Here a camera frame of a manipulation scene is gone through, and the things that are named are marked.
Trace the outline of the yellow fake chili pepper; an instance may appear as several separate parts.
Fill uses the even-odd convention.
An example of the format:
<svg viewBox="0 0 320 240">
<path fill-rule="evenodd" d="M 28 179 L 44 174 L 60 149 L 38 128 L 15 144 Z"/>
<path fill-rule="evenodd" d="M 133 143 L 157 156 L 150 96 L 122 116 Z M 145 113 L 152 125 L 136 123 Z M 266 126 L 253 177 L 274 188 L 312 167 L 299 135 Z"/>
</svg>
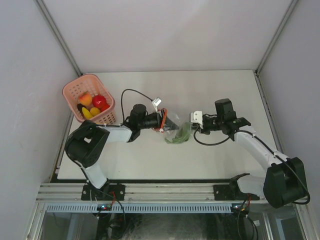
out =
<svg viewBox="0 0 320 240">
<path fill-rule="evenodd" d="M 93 117 L 91 112 L 86 107 L 82 107 L 81 111 L 82 111 L 83 117 L 85 119 L 89 120 L 89 119 L 91 119 Z"/>
</svg>

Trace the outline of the red orange fake pepper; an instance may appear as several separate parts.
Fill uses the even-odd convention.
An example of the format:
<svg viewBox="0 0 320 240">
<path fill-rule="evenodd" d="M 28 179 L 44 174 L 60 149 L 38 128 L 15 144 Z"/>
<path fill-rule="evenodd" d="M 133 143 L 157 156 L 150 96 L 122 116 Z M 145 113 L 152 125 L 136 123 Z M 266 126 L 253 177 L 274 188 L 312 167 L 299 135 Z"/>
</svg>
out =
<svg viewBox="0 0 320 240">
<path fill-rule="evenodd" d="M 105 110 L 109 109 L 110 108 L 110 105 L 109 104 L 104 104 L 101 108 L 100 108 L 100 112 L 104 112 Z"/>
</svg>

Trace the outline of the purple fake eggplant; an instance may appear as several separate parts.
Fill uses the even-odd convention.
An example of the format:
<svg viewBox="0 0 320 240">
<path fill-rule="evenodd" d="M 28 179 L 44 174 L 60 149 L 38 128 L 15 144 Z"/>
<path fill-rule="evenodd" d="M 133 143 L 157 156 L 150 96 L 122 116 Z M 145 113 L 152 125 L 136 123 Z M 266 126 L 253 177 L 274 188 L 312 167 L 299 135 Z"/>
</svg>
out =
<svg viewBox="0 0 320 240">
<path fill-rule="evenodd" d="M 77 109 L 81 114 L 83 113 L 83 108 L 84 108 L 84 106 L 82 104 L 80 104 L 80 103 L 77 104 Z"/>
</svg>

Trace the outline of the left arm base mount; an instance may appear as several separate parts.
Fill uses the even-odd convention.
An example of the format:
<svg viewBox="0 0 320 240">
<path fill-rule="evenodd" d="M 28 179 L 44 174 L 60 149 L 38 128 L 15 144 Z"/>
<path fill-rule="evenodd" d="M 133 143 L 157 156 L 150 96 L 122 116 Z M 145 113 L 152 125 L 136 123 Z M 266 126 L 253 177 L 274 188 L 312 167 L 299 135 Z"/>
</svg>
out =
<svg viewBox="0 0 320 240">
<path fill-rule="evenodd" d="M 82 188 L 81 200 L 97 200 L 97 201 L 123 201 L 125 198 L 126 186 L 123 184 L 107 184 L 102 188 L 95 188 L 91 184 L 85 184 Z"/>
</svg>

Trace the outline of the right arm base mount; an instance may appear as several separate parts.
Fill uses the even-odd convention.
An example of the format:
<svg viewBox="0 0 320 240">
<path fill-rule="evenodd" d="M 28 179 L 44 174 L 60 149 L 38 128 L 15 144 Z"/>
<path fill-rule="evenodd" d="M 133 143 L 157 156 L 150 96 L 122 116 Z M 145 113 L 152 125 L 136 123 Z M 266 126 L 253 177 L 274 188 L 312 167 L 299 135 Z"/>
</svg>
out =
<svg viewBox="0 0 320 240">
<path fill-rule="evenodd" d="M 238 174 L 229 179 L 229 183 L 213 185 L 213 194 L 216 201 L 240 201 L 248 197 L 247 193 L 241 192 L 238 180 L 248 176 L 249 173 Z"/>
</svg>

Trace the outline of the clear zip top bag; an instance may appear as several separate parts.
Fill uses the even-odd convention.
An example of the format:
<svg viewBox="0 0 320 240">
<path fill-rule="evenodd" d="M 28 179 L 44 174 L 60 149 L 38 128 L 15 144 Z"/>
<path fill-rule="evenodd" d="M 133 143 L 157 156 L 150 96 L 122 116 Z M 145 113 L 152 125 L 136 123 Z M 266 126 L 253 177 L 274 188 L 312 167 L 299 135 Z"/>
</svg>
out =
<svg viewBox="0 0 320 240">
<path fill-rule="evenodd" d="M 160 124 L 153 128 L 155 132 L 162 134 L 164 141 L 170 145 L 180 145 L 190 139 L 192 125 L 182 120 L 176 113 L 169 112 L 166 108 L 157 111 Z"/>
</svg>

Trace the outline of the orange fake peach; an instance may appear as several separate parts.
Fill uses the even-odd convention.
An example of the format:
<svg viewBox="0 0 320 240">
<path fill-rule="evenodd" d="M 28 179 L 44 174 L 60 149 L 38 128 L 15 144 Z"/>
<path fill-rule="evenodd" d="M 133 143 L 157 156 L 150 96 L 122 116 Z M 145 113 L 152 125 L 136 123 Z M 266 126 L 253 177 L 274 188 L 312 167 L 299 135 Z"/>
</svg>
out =
<svg viewBox="0 0 320 240">
<path fill-rule="evenodd" d="M 89 106 L 92 103 L 93 97 L 89 92 L 84 92 L 78 97 L 78 102 L 84 106 Z"/>
</svg>

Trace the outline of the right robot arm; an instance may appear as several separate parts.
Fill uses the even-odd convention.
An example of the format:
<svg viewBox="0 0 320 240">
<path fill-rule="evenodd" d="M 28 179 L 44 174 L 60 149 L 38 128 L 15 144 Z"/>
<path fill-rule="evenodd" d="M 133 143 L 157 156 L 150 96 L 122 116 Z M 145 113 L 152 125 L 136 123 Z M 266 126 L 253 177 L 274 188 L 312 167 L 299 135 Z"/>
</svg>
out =
<svg viewBox="0 0 320 240">
<path fill-rule="evenodd" d="M 311 200 L 303 162 L 290 158 L 257 134 L 244 117 L 237 117 L 230 99 L 215 101 L 215 114 L 194 111 L 190 122 L 194 133 L 209 135 L 221 131 L 242 146 L 265 171 L 263 177 L 243 173 L 230 179 L 230 195 L 237 200 L 247 194 L 264 198 L 275 209 L 287 204 L 307 205 Z"/>
</svg>

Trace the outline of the green fake lettuce leaf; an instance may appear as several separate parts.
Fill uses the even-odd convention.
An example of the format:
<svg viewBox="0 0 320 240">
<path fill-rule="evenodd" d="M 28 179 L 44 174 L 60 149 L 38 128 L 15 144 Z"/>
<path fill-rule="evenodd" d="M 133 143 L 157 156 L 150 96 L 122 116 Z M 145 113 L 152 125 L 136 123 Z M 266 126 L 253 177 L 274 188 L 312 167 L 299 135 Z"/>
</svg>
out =
<svg viewBox="0 0 320 240">
<path fill-rule="evenodd" d="M 178 129 L 167 131 L 164 140 L 167 144 L 183 144 L 189 140 L 191 134 L 192 124 L 190 122 L 184 122 Z"/>
</svg>

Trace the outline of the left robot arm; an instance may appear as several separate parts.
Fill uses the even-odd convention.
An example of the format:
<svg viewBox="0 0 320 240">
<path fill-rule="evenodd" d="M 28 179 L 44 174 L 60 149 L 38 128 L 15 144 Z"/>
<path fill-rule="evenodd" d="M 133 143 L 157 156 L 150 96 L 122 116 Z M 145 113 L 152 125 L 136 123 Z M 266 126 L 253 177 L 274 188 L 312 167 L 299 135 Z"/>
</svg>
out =
<svg viewBox="0 0 320 240">
<path fill-rule="evenodd" d="M 131 143 L 140 136 L 141 130 L 144 129 L 153 129 L 163 133 L 179 128 L 168 117 L 168 111 L 165 108 L 148 114 L 145 105 L 136 104 L 121 125 L 96 124 L 91 120 L 85 120 L 68 136 L 64 151 L 93 186 L 93 196 L 98 200 L 104 200 L 110 193 L 110 188 L 106 185 L 108 178 L 99 163 L 105 144 Z"/>
</svg>

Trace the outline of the orange fake fruit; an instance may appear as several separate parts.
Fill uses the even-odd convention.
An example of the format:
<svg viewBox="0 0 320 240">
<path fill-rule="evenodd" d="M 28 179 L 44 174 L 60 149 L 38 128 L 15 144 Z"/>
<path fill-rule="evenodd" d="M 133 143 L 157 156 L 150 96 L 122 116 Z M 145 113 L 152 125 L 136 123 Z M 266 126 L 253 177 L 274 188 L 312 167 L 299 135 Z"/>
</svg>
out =
<svg viewBox="0 0 320 240">
<path fill-rule="evenodd" d="M 98 114 L 101 113 L 100 109 L 97 108 L 97 107 L 92 107 L 90 110 L 89 110 L 90 114 L 95 117 L 97 116 Z"/>
</svg>

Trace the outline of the red fake apple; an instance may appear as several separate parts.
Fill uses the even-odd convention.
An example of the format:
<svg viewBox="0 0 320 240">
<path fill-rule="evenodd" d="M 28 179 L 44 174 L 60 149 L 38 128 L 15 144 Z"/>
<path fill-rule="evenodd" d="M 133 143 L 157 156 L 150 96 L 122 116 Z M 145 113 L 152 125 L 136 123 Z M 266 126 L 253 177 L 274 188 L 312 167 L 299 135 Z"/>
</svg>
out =
<svg viewBox="0 0 320 240">
<path fill-rule="evenodd" d="M 107 100 L 103 95 L 96 95 L 92 98 L 92 105 L 95 108 L 101 109 L 106 103 Z"/>
</svg>

